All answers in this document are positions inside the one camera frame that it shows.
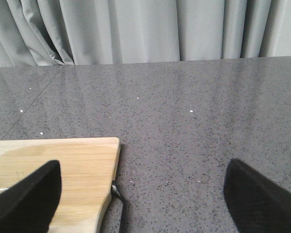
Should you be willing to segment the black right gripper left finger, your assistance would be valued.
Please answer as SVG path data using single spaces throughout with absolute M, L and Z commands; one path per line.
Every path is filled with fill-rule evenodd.
M 51 160 L 0 194 L 0 233 L 46 233 L 60 202 L 60 163 Z

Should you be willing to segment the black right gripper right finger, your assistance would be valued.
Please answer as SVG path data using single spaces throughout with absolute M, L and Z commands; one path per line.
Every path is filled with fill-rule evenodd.
M 224 199 L 241 233 L 291 233 L 291 192 L 239 159 L 230 160 Z

